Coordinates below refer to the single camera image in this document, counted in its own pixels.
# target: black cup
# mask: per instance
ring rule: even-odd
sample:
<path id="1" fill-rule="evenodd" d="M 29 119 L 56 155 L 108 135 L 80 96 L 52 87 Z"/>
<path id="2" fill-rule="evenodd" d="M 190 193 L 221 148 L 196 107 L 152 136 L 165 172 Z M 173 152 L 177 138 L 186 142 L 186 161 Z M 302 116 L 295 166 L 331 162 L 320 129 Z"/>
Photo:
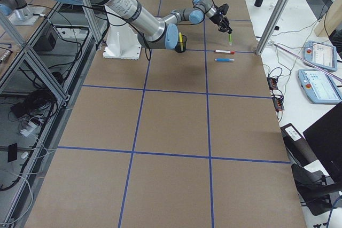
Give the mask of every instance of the black cup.
<path id="1" fill-rule="evenodd" d="M 182 35 L 182 42 L 178 39 L 175 50 L 177 53 L 184 53 L 186 51 L 186 42 L 188 41 L 187 36 Z"/>

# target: power strip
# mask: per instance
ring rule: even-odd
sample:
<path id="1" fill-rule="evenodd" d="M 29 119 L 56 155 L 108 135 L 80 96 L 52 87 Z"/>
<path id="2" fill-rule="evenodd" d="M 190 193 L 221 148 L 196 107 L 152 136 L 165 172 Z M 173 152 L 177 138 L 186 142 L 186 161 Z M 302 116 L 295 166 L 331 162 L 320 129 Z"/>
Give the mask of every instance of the power strip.
<path id="1" fill-rule="evenodd" d="M 276 110 L 276 112 L 282 112 L 284 110 L 284 105 L 283 105 L 282 100 L 273 96 L 272 101 L 273 101 L 274 109 Z"/>
<path id="2" fill-rule="evenodd" d="M 266 79 L 270 90 L 278 89 L 277 80 L 275 78 L 267 77 Z"/>

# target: screen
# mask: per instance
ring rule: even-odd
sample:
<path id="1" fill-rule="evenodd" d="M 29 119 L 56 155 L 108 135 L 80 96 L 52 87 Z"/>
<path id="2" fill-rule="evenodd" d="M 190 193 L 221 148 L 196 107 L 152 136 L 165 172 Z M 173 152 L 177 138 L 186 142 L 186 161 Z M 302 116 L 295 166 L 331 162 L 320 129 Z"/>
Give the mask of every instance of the screen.
<path id="1" fill-rule="evenodd" d="M 327 76 L 318 70 L 304 72 L 318 100 L 340 100 Z"/>
<path id="2" fill-rule="evenodd" d="M 303 132 L 321 164 L 335 182 L 342 182 L 342 103 Z"/>
<path id="3" fill-rule="evenodd" d="M 314 44 L 312 62 L 333 67 L 333 47 L 322 44 Z"/>

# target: computer monitor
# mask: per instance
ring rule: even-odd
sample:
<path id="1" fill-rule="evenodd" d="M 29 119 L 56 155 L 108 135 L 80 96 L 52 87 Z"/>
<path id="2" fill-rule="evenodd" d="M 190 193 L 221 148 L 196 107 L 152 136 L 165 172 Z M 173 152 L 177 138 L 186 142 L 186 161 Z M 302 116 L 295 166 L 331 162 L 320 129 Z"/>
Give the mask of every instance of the computer monitor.
<path id="1" fill-rule="evenodd" d="M 342 182 L 342 103 L 336 105 L 303 132 L 334 182 Z"/>
<path id="2" fill-rule="evenodd" d="M 330 177 L 323 173 L 311 173 L 298 165 L 292 165 L 297 190 L 313 215 L 331 209 L 332 203 L 342 191 L 342 103 L 337 104 L 307 130 L 304 137 Z"/>

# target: table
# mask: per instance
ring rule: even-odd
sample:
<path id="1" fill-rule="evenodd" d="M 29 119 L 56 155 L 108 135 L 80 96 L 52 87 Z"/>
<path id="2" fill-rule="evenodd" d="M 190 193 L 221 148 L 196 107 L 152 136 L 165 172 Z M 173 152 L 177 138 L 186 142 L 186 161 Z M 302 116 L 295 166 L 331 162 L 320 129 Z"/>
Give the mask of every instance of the table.
<path id="1" fill-rule="evenodd" d="M 261 7 L 254 6 L 255 0 L 246 0 L 246 4 L 248 7 L 248 12 L 251 16 L 251 20 L 253 23 L 253 29 L 256 36 L 261 36 L 262 32 L 268 22 L 268 19 L 274 9 L 274 6 L 277 0 L 264 0 Z M 270 38 L 270 40 L 275 43 L 282 43 L 289 47 L 302 47 L 305 42 L 308 40 L 313 40 L 317 42 L 323 42 L 328 40 L 327 38 L 316 37 L 313 28 L 316 25 L 316 17 L 311 11 L 309 5 L 305 0 L 289 0 L 279 22 L 278 26 L 280 30 L 274 32 L 274 35 Z M 300 32 L 291 32 L 286 34 L 278 33 L 282 32 L 290 32 L 290 31 Z M 295 54 L 302 55 L 301 49 L 289 49 Z M 283 116 L 279 125 L 282 127 L 288 123 L 292 123 L 299 132 L 303 132 L 310 125 L 312 125 L 316 120 L 318 120 L 321 116 L 323 116 L 326 112 L 334 107 L 334 105 L 313 105 L 309 102 L 304 91 L 302 90 L 300 83 L 297 78 L 297 70 L 308 68 L 305 64 L 302 63 L 301 60 L 297 60 L 295 63 L 295 58 L 291 55 L 278 50 L 279 61 L 286 67 L 292 67 L 293 71 L 292 75 L 287 83 L 286 90 L 285 85 L 287 82 L 287 78 L 283 77 L 279 79 L 278 87 L 285 93 L 285 101 L 283 112 Z M 264 64 L 268 65 L 271 69 L 275 67 L 282 67 L 284 70 L 283 75 L 289 74 L 289 71 L 286 70 L 282 65 L 277 61 L 277 51 L 274 46 L 267 46 L 263 51 L 262 61 Z M 338 71 L 334 74 L 341 77 L 342 76 L 342 68 L 341 64 L 338 64 Z M 309 171 L 317 171 L 322 170 L 326 175 L 327 172 L 324 170 L 319 161 L 315 161 L 306 167 Z M 305 214 L 307 227 L 313 227 L 316 224 L 325 223 L 328 219 L 329 213 L 324 213 L 317 217 L 313 216 L 310 211 L 304 207 L 303 212 Z M 333 216 L 331 219 L 331 223 L 329 225 L 330 228 L 338 228 L 342 223 L 342 209 L 336 209 L 333 212 Z"/>
<path id="2" fill-rule="evenodd" d="M 27 228 L 305 226 L 245 1 L 215 2 L 230 4 L 233 63 L 215 62 L 228 36 L 208 19 L 179 26 L 185 53 L 97 53 Z"/>

